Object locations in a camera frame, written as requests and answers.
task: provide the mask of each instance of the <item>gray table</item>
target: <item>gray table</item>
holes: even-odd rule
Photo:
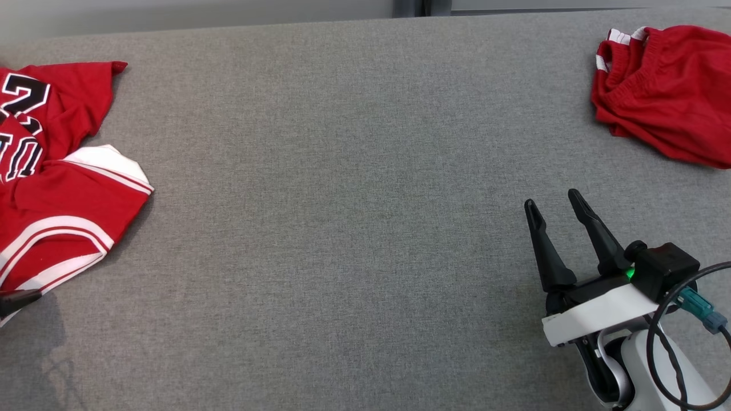
[[[588,101],[627,10],[47,39],[11,67],[121,59],[99,136],[157,191],[93,269],[0,330],[4,410],[598,410],[549,347],[523,214],[596,260],[578,188],[619,241],[728,260],[729,174],[611,137]],[[731,313],[731,281],[700,282]],[[730,359],[667,330],[715,389]]]

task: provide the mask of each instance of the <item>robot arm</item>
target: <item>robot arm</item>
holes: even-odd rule
[[[577,282],[559,257],[535,202],[527,200],[525,204],[541,284],[548,294],[547,315],[542,321],[549,343],[576,346],[589,385],[605,407],[628,411],[725,410],[720,405],[724,396],[716,398],[675,342],[662,332],[659,318],[683,308],[701,319],[712,333],[723,332],[731,347],[725,318],[697,294],[695,282],[731,264],[699,272],[698,261],[671,243],[648,249],[635,241],[625,251],[579,191],[569,190],[569,199],[599,258],[599,276],[584,282]],[[629,336],[611,339],[618,331],[628,331]],[[649,366],[648,354],[654,357],[654,367]],[[679,407],[669,396],[690,407]]]

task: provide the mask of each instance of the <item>gray wall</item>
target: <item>gray wall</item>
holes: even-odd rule
[[[392,0],[4,0],[0,42],[36,37],[391,17]]]

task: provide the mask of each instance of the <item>jersey number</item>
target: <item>jersey number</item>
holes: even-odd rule
[[[46,103],[49,90],[50,86],[42,81],[25,75],[8,74],[0,91],[18,98],[0,105],[0,124],[10,116],[14,116],[31,136],[43,131],[40,121],[28,116],[27,113]],[[13,135],[0,133],[0,161],[4,158],[7,148],[13,146],[13,138]],[[43,149],[35,137],[22,137],[17,141],[17,148],[10,158],[9,170],[2,176],[4,180],[9,181],[18,176],[33,174],[42,152]]]

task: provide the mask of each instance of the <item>jersey sleeve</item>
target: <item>jersey sleeve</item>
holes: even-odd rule
[[[27,66],[18,70],[51,85],[45,115],[49,159],[64,158],[87,135],[99,131],[112,104],[112,78],[126,66],[123,61],[108,61]]]

